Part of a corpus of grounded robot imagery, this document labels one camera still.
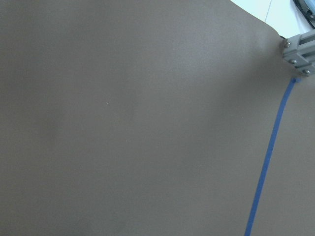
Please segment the aluminium bracket at edge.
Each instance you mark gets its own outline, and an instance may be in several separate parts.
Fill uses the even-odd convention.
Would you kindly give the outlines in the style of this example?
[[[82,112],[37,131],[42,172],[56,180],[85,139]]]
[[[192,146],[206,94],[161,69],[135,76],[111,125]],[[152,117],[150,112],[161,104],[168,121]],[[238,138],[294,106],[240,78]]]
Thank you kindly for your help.
[[[283,40],[283,59],[305,76],[315,74],[315,30]]]

